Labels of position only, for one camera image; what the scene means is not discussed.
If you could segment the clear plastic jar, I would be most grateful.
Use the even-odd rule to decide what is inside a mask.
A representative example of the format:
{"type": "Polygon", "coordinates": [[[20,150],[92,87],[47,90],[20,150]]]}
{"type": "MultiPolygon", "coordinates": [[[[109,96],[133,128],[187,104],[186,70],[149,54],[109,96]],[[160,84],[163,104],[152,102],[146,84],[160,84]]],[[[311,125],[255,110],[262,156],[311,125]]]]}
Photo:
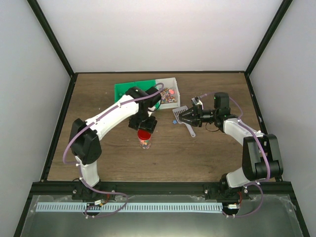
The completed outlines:
{"type": "Polygon", "coordinates": [[[139,139],[140,147],[143,149],[149,149],[151,147],[152,141],[151,139],[139,139]]]}

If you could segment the red round lid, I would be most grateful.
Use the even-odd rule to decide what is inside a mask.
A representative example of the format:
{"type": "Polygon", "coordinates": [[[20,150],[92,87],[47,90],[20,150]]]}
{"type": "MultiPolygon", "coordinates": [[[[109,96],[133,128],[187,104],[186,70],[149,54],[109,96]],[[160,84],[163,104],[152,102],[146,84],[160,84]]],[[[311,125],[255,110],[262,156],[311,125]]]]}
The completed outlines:
{"type": "Polygon", "coordinates": [[[151,138],[151,133],[141,129],[138,130],[137,135],[140,140],[149,140],[151,138]]]}

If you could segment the green bin with star candies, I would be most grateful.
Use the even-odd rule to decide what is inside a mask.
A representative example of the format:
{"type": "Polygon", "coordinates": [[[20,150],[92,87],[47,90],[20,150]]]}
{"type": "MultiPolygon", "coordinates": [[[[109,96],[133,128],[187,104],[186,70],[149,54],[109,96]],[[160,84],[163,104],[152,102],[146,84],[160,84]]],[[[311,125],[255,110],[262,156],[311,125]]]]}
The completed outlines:
{"type": "Polygon", "coordinates": [[[116,103],[136,82],[117,83],[114,85],[114,102],[116,103]]]}

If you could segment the green bin with square lollipops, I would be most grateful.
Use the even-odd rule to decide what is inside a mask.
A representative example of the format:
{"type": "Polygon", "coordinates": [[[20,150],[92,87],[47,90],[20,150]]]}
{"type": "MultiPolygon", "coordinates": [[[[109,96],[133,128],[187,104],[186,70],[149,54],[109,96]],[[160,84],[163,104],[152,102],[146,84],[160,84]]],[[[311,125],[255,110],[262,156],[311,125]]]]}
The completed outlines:
{"type": "Polygon", "coordinates": [[[155,86],[156,84],[156,80],[152,79],[152,80],[142,80],[142,81],[136,81],[135,82],[135,86],[137,86],[138,88],[140,88],[143,91],[148,90],[150,87],[155,86]]]}

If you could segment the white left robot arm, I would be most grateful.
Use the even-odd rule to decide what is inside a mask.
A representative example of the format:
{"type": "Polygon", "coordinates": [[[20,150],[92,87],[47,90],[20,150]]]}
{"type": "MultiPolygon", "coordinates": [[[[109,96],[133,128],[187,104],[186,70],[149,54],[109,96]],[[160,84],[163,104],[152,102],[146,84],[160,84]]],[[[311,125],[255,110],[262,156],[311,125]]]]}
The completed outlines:
{"type": "Polygon", "coordinates": [[[63,162],[66,163],[67,152],[71,149],[76,166],[80,168],[79,179],[85,185],[83,193],[89,199],[96,199],[101,193],[97,171],[97,160],[102,154],[101,140],[125,119],[129,119],[128,127],[152,134],[158,122],[152,114],[155,105],[161,101],[163,89],[162,82],[146,91],[137,86],[131,87],[103,112],[85,121],[77,119],[73,122],[63,162]]]}

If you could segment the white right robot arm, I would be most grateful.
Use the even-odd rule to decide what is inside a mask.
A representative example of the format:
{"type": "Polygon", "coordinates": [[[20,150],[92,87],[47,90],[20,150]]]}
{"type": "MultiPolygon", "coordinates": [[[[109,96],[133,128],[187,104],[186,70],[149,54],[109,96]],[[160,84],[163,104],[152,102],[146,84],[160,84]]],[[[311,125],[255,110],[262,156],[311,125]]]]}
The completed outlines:
{"type": "Polygon", "coordinates": [[[213,124],[242,145],[241,167],[224,174],[220,179],[219,192],[226,199],[232,198],[237,193],[237,188],[267,182],[283,174],[277,137],[246,125],[241,116],[231,113],[231,101],[232,98],[227,93],[217,92],[214,94],[214,108],[206,110],[201,98],[195,97],[192,99],[193,106],[178,115],[180,122],[190,126],[213,124]]]}

